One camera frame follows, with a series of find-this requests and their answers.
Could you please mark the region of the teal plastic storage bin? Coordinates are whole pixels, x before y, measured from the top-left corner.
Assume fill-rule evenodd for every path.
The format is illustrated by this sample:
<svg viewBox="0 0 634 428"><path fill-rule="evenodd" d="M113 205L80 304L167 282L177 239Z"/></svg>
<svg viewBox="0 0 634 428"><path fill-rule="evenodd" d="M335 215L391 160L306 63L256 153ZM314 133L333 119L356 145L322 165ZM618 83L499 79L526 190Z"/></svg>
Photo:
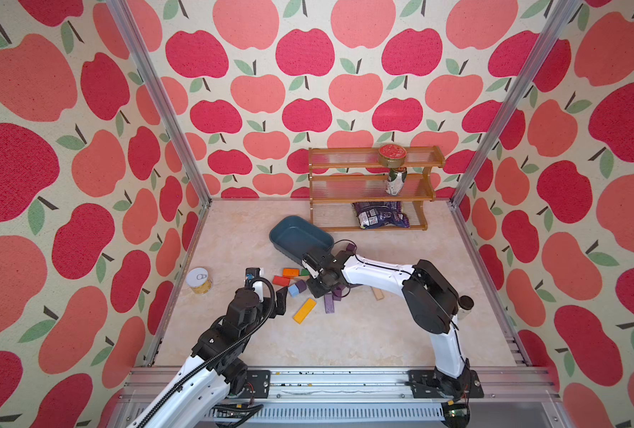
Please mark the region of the teal plastic storage bin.
<svg viewBox="0 0 634 428"><path fill-rule="evenodd" d="M329 251L334 238L306 219L292 215L282 219L269 233L274 248L299 266L303 256L313 248Z"/></svg>

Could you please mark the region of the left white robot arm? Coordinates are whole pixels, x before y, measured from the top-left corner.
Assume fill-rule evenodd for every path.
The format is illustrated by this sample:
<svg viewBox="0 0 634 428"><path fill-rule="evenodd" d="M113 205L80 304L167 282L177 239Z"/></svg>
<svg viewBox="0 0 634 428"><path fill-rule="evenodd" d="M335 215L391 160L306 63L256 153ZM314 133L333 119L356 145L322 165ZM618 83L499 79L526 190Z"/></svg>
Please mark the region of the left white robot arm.
<svg viewBox="0 0 634 428"><path fill-rule="evenodd" d="M236 290L226 313L201 334L172 381L130 427L194 427L214 410L240 416L244 424L263 407L233 410L223 401L247 386L247 365L240 359L251 337L269 319L283 316L287 292L260 276L248 277Z"/></svg>

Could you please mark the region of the purple long block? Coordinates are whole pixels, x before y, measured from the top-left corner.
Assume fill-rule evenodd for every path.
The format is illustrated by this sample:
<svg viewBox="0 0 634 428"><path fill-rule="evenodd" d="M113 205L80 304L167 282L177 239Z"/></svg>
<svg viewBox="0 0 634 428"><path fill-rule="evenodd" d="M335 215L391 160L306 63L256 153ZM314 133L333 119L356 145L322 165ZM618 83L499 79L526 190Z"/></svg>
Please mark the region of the purple long block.
<svg viewBox="0 0 634 428"><path fill-rule="evenodd" d="M324 295L323 302L324 302L325 313L333 314L335 312L333 296L331 294Z"/></svg>

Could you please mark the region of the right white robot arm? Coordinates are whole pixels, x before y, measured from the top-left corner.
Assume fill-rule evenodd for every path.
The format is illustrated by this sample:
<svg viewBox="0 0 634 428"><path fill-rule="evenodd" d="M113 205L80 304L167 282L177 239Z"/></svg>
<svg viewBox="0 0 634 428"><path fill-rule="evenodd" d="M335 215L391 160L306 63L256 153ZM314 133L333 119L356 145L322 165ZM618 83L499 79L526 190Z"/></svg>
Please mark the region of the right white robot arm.
<svg viewBox="0 0 634 428"><path fill-rule="evenodd" d="M310 274L307 287L316 298L355 285L402 297L415 324L429 334L436 363L430 386L454 401L468 392L470 363L462 352L458 328L461 296L431 262L399 265L368 260L354 251L333 255L313 248L303 255L301 265Z"/></svg>

